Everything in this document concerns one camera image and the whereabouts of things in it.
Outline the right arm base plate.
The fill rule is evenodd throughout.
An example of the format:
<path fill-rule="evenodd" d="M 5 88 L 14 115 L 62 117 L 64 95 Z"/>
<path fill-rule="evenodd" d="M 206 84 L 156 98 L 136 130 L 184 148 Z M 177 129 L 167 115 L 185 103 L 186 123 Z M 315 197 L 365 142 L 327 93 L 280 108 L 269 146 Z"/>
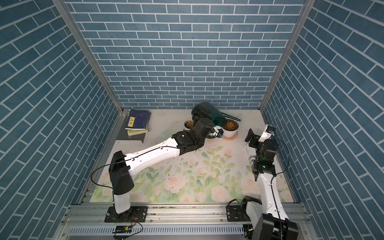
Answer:
<path fill-rule="evenodd" d="M 226 206 L 228 222 L 249 222 L 248 215 L 242 210 L 240 205 Z"/>

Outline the dark green watering can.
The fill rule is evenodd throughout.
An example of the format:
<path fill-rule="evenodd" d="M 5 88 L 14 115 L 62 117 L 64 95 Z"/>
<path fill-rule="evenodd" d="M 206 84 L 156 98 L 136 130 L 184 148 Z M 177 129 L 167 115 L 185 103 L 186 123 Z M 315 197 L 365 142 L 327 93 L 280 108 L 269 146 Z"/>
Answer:
<path fill-rule="evenodd" d="M 227 119 L 241 121 L 239 118 L 221 112 L 209 102 L 199 103 L 194 106 L 191 115 L 194 122 L 197 122 L 202 118 L 207 118 L 216 126 L 220 127 L 224 127 L 227 124 Z"/>

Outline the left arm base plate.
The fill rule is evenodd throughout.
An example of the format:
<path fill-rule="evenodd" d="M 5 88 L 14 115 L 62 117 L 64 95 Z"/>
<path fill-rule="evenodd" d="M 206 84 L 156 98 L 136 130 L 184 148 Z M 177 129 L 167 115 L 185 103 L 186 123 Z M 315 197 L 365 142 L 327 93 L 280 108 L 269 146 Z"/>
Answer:
<path fill-rule="evenodd" d="M 132 206 L 128 211 L 118 214 L 114 207 L 109 207 L 105 220 L 105 223 L 128 223 L 139 222 L 144 223 L 146 221 L 148 213 L 148 206 Z"/>

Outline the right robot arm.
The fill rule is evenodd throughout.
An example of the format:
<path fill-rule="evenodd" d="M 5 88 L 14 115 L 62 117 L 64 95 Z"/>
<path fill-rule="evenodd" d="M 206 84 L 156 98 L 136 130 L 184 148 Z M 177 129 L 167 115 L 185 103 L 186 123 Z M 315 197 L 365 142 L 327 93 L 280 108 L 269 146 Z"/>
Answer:
<path fill-rule="evenodd" d="M 242 200 L 242 209 L 253 226 L 252 240 L 296 240 L 299 235 L 297 224 L 289 220 L 279 197 L 274 165 L 279 144 L 275 132 L 275 127 L 266 125 L 260 136 L 249 130 L 245 139 L 256 150 L 252 173 L 261 193 L 260 200 L 250 196 Z"/>

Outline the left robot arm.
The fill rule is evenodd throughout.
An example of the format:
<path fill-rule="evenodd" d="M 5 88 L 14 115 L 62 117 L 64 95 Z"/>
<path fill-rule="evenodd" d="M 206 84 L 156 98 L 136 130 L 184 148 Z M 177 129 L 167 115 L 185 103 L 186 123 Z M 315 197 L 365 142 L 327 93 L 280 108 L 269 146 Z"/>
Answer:
<path fill-rule="evenodd" d="M 221 138 L 223 134 L 222 127 L 216 126 L 207 118 L 202 118 L 191 130 L 179 131 L 155 146 L 127 155 L 122 151 L 114 153 L 109 165 L 109 176 L 115 213 L 120 215 L 130 210 L 130 191 L 135 186 L 134 175 L 163 160 L 200 149 L 208 136 Z"/>

